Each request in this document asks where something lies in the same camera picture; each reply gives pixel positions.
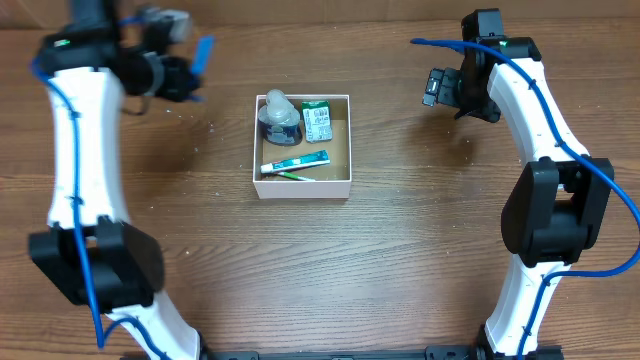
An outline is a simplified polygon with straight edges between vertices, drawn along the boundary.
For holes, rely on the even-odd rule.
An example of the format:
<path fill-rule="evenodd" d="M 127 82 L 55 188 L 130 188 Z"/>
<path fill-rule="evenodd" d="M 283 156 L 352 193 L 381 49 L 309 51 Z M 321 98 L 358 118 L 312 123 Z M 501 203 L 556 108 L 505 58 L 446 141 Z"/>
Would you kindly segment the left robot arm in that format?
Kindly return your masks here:
<path fill-rule="evenodd" d="M 29 237 L 33 263 L 74 305 L 87 306 L 96 342 L 126 329 L 149 359 L 206 359 L 200 334 L 165 288 L 162 250 L 130 221 L 120 169 L 120 119 L 129 96 L 192 99 L 213 47 L 170 54 L 192 26 L 181 10 L 142 6 L 123 19 L 110 0 L 74 1 L 31 69 L 54 120 L 55 180 L 48 228 Z"/>

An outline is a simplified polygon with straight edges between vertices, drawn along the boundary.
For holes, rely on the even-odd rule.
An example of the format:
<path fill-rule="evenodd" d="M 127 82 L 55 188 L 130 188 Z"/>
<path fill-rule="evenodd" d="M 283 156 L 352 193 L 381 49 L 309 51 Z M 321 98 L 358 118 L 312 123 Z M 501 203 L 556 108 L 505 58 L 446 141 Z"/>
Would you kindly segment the blue disposable razor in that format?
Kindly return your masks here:
<path fill-rule="evenodd" d="M 199 39 L 192 64 L 190 67 L 190 95 L 189 100 L 193 102 L 202 102 L 202 98 L 195 95 L 194 92 L 201 87 L 201 78 L 208 68 L 208 64 L 211 58 L 211 54 L 215 44 L 215 37 L 213 35 L 203 36 Z"/>

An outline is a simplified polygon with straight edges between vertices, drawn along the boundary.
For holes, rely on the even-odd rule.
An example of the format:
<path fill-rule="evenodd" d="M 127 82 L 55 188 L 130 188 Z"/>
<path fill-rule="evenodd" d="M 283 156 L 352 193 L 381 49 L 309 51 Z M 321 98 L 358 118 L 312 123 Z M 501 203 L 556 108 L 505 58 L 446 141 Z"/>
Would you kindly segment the clear soap bottle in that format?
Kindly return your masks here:
<path fill-rule="evenodd" d="M 302 141 L 301 115 L 278 89 L 266 94 L 266 104 L 258 110 L 258 122 L 264 139 L 274 145 L 295 146 Z"/>

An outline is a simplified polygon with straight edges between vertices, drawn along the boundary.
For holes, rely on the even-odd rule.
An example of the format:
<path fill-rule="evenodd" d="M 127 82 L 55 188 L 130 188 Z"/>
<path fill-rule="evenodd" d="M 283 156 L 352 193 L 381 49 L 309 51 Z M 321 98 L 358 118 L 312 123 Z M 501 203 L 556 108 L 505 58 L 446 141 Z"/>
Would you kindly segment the green toothbrush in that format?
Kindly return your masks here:
<path fill-rule="evenodd" d="M 296 175 L 290 172 L 277 172 L 276 175 L 287 178 L 287 179 L 291 179 L 291 180 L 296 180 L 296 181 L 305 181 L 305 182 L 315 182 L 315 179 L 312 178 L 308 178 L 308 177 L 304 177 L 304 176 L 300 176 L 300 175 Z"/>

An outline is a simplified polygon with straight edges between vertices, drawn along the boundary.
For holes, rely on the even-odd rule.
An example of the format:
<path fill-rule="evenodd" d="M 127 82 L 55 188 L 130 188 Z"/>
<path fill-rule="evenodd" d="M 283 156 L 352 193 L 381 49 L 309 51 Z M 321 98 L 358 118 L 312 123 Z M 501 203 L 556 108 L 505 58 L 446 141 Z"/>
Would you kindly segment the white cardboard box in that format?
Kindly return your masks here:
<path fill-rule="evenodd" d="M 306 101 L 329 102 L 329 116 L 333 139 L 327 142 L 302 141 L 295 146 L 278 146 L 267 142 L 254 121 L 254 150 L 252 180 L 261 199 L 347 199 L 352 185 L 351 104 L 346 94 L 290 94 L 295 106 Z M 302 181 L 261 173 L 267 163 L 295 158 L 325 150 L 330 159 L 327 165 L 296 170 Z"/>

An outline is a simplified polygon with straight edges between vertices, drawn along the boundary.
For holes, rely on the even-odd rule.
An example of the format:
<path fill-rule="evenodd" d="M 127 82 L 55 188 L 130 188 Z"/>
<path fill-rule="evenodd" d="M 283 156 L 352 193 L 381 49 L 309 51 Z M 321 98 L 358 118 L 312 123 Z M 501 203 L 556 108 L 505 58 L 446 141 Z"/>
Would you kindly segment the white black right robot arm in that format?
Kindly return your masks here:
<path fill-rule="evenodd" d="M 558 347 L 540 347 L 537 333 L 560 272 L 567 271 L 598 237 L 609 187 L 557 144 L 590 157 L 575 138 L 548 88 L 541 54 L 529 37 L 505 34 L 497 9 L 463 18 L 460 69 L 434 69 L 423 102 L 457 109 L 495 123 L 505 119 L 523 171 L 501 213 L 501 234 L 511 254 L 497 305 L 481 327 L 472 359 L 560 359 Z"/>

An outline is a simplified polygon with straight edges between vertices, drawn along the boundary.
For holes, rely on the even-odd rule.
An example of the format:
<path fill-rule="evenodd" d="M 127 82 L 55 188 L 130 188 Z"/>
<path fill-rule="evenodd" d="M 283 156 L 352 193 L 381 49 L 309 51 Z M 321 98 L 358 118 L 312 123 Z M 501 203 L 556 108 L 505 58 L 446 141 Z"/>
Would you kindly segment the green white soap box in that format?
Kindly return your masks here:
<path fill-rule="evenodd" d="M 330 103 L 326 100 L 302 102 L 301 109 L 306 140 L 309 143 L 330 141 L 333 138 Z"/>

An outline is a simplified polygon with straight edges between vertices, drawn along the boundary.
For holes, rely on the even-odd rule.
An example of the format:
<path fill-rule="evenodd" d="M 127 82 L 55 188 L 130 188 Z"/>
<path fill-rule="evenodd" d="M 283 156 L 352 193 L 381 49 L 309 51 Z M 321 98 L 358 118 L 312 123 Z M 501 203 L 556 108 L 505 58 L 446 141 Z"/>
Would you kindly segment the toothpaste tube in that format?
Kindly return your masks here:
<path fill-rule="evenodd" d="M 260 166 L 262 174 L 274 174 L 279 172 L 288 172 L 291 170 L 304 169 L 328 165 L 331 163 L 329 154 L 326 150 L 301 155 L 299 157 L 285 159 L 281 161 L 271 162 Z"/>

